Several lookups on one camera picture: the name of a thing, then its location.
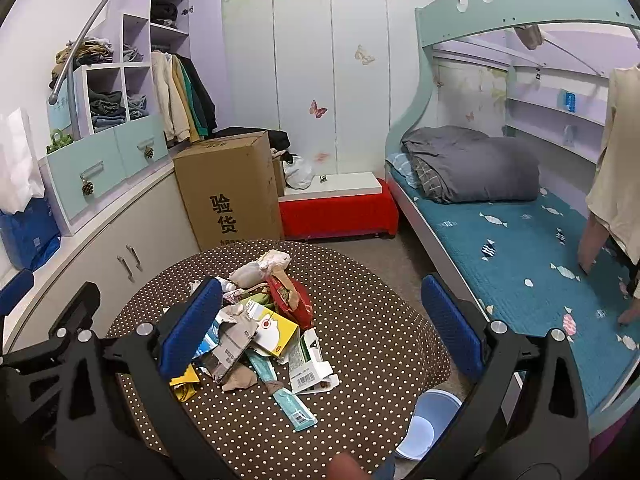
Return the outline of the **yellow white carton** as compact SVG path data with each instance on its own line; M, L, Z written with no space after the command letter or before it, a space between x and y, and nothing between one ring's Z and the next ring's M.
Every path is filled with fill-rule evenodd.
M270 356L280 356L298 331L298 325L254 300L244 304L248 317L257 323L253 341Z

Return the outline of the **red brown snack bag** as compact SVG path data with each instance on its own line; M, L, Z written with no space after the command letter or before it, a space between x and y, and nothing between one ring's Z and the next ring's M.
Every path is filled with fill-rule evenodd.
M314 327L314 309L307 289L280 268L267 276L267 284L276 311L298 325L301 330Z

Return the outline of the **person in beige shirt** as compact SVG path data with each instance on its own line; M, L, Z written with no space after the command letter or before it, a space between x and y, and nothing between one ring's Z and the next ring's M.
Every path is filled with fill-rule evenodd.
M586 197L578 264L588 273L610 238L639 262L639 69L616 68L608 84L601 153Z

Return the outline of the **teal bunk bed frame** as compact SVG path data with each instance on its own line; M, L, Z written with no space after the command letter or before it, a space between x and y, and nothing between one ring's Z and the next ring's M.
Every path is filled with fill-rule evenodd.
M435 44L512 26L551 22L618 25L629 28L638 37L639 0L469 0L464 11L460 11L459 3L460 0L435 0L428 6L413 11L418 36L419 80L411 104L393 122L387 133L387 155L399 150L401 137L418 123L431 101L436 88L431 66ZM412 204L409 196L393 179L390 170L387 170L386 179L401 211L408 218L427 255L435 263L436 270L455 294L463 299L471 299L476 310L481 309L474 292L450 258L450 253L422 217L418 207ZM626 415L636 407L639 402L639 377L634 382L631 377L638 366L639 353L636 351L631 368L628 368L628 372L615 385L604 403L600 404L602 408L597 408L589 416L591 439L600 437L601 434L613 434L612 428L622 428Z

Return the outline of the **teal toothpaste tube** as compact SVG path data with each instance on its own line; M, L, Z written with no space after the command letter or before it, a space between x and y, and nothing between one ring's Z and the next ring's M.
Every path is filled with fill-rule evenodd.
M254 350L246 350L248 362L254 368L259 380L265 385L270 396L293 426L295 432L305 431L318 424L318 419L295 393L285 388L278 379L270 359Z

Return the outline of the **hanging clothes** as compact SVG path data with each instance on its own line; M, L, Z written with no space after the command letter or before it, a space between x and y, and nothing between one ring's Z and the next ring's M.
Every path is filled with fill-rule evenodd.
M190 58L154 50L151 65L167 143L195 143L207 138L217 128L215 104Z

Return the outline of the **white orange plastic bag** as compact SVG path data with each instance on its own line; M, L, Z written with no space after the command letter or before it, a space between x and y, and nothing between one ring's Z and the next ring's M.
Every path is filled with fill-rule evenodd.
M266 280L273 270L286 270L291 262L287 252L269 249L257 260L245 263L229 275L229 281L239 288L251 288Z

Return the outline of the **teal drawer unit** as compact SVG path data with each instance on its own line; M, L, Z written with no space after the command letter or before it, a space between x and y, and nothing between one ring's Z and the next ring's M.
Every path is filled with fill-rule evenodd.
M162 118L150 115L68 144L46 162L53 194L66 219L73 220L167 155Z

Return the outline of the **blue white medicine box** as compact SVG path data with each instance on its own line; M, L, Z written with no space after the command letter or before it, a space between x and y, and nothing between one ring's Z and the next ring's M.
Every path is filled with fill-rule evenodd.
M198 359L201 356L205 356L206 353L213 351L219 344L219 329L220 322L215 318L209 329L206 330L206 333L198 345L198 348L195 350L194 359Z

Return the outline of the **white barcode box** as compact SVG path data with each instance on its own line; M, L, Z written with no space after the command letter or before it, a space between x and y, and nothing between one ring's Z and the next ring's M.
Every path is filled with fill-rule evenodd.
M288 376L295 394L319 394L340 384L332 365L322 356L314 328L296 332L288 343Z

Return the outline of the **grey paper wrapper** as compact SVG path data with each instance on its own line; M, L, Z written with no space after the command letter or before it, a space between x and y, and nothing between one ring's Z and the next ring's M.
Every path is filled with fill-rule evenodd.
M223 307L216 315L220 322L219 344L198 360L216 384L221 384L252 342L257 323L246 314L242 304Z

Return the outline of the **grey folded duvet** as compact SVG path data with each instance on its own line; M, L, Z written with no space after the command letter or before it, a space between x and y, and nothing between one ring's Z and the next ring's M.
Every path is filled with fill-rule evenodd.
M521 140L457 126L424 127L405 133L401 146L421 191L435 203L537 198L539 162Z

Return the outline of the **brown polka dot tablecloth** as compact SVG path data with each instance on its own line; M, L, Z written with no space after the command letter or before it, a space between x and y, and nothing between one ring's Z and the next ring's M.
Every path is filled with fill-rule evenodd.
M208 377L184 410L244 479L322 479L337 454L382 478L416 399L449 377L448 353L425 316L357 261L317 245L276 248L307 289L322 356L340 380L304 397L316 426L296 431L263 385L226 393Z

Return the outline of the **red storage bench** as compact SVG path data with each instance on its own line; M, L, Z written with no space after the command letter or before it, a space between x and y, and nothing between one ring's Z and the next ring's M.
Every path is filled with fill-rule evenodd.
M322 240L366 235L394 237L399 210L390 187L375 178L371 191L339 192L319 196L283 196L279 200L284 237Z

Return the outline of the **teal bed mattress cover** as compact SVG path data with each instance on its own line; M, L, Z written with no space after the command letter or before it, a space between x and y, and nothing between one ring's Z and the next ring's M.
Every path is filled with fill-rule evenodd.
M423 196L407 155L386 159L387 183L449 288L519 333L567 333L587 410L608 408L639 364L639 326L621 326L629 273L606 246L577 263L585 218L546 188L532 202L442 205Z

